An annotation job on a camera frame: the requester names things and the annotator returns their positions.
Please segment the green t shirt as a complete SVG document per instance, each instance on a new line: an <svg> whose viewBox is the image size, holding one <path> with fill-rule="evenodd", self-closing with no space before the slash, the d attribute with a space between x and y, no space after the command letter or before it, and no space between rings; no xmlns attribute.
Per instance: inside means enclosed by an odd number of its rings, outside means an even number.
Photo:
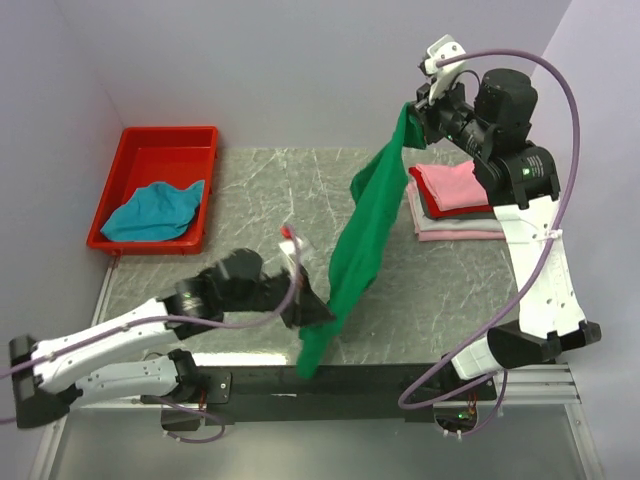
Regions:
<svg viewBox="0 0 640 480"><path fill-rule="evenodd" d="M411 115L410 107L410 103L403 105L391 139L351 180L354 210L337 240L328 270L328 307L335 319L300 331L302 350L296 371L303 379L315 374L329 343L340 334L347 317L381 268L408 184L403 150L426 148L421 124Z"/></svg>

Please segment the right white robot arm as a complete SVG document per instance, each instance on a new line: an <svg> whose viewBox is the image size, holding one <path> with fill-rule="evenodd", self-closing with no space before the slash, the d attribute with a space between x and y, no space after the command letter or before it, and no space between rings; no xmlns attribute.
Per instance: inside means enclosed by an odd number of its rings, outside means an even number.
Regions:
<svg viewBox="0 0 640 480"><path fill-rule="evenodd" d="M517 319L489 328L441 371L440 390L452 399L464 397L483 374L548 362L602 338L578 303L562 233L552 225L560 211L555 161L527 138L537 100L526 74L494 69L472 104L462 84L432 80L412 106L426 142L446 139L472 157L523 294Z"/></svg>

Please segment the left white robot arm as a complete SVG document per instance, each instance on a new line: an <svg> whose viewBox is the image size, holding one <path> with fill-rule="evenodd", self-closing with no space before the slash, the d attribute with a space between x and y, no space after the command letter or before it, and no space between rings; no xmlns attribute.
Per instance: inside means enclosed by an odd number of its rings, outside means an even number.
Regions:
<svg viewBox="0 0 640 480"><path fill-rule="evenodd" d="M71 410L121 397L160 397L173 403L200 400L208 382L191 353L175 349L148 361L128 362L143 349L226 328L231 312L280 317L286 327L324 325L335 316L310 286L293 255L278 274L263 271L262 257L237 249L168 296L89 329L53 340L23 335L9 344L16 426L33 429Z"/></svg>

